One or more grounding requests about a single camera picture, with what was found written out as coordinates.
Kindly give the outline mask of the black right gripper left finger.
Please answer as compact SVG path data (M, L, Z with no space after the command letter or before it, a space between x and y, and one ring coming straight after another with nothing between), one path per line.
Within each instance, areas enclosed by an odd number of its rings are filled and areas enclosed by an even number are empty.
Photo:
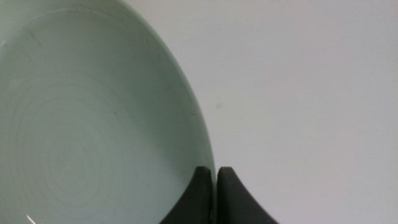
M160 224L210 224L213 218L211 170L195 168L193 176L174 207Z

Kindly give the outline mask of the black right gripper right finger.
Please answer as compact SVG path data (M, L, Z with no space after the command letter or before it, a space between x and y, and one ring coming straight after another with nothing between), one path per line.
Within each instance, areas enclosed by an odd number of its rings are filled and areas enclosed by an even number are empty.
M245 188L232 167L219 169L217 196L217 223L277 224Z

